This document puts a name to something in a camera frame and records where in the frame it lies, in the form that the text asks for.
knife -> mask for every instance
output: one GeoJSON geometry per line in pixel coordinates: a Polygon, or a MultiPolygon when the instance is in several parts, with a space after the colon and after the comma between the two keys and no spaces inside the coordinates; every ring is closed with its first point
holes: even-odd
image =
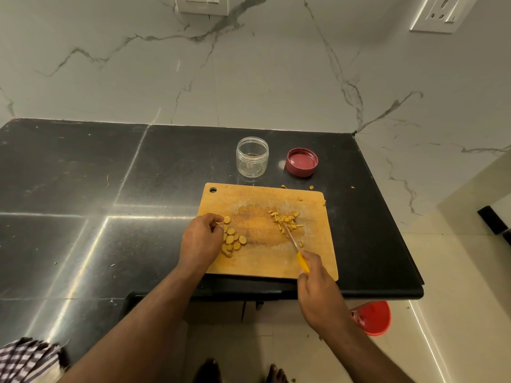
{"type": "Polygon", "coordinates": [[[309,265],[307,265],[307,262],[302,257],[302,254],[300,253],[300,249],[298,248],[298,245],[296,244],[296,240],[294,240],[293,236],[291,235],[291,232],[289,231],[289,227],[283,223],[284,229],[286,230],[287,236],[289,237],[289,240],[291,241],[291,244],[293,245],[294,249],[296,250],[296,259],[298,261],[298,264],[302,268],[303,271],[310,273],[309,265]]]}

striped towel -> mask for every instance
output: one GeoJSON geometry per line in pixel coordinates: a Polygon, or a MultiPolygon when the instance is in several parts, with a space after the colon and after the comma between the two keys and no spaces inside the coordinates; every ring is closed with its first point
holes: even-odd
{"type": "Polygon", "coordinates": [[[0,348],[0,383],[52,383],[64,370],[62,347],[33,338],[21,338],[0,348]]]}

wooden cutting board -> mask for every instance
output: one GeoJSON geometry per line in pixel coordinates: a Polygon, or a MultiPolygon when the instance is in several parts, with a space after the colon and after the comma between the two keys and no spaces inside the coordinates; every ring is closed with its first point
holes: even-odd
{"type": "Polygon", "coordinates": [[[233,251],[232,258],[221,253],[208,273],[298,278],[296,251],[268,212],[285,216],[299,212],[295,222],[304,227],[292,231],[295,240],[303,243],[303,250],[320,255],[330,276],[337,280],[334,244],[323,203],[323,194],[316,191],[207,183],[198,215],[212,212],[229,216],[229,226],[247,238],[247,244],[233,251]]]}

red cup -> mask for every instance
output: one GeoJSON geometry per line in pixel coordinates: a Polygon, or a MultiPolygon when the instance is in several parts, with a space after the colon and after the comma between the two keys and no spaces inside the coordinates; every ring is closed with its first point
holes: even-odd
{"type": "Polygon", "coordinates": [[[295,176],[309,177],[316,170],[318,162],[318,156],[312,150],[296,147],[289,151],[285,168],[295,176]]]}
{"type": "Polygon", "coordinates": [[[390,328],[392,316],[386,301],[375,301],[356,309],[355,322],[369,336],[381,336],[390,328]]]}

forearm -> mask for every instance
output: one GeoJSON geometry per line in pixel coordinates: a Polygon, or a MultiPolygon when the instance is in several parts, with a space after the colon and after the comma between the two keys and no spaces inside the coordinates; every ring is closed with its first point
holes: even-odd
{"type": "Polygon", "coordinates": [[[346,368],[354,383],[413,383],[368,336],[352,322],[330,330],[324,340],[346,368]]]}
{"type": "Polygon", "coordinates": [[[161,368],[201,277],[178,266],[60,382],[150,381],[161,368]]]}

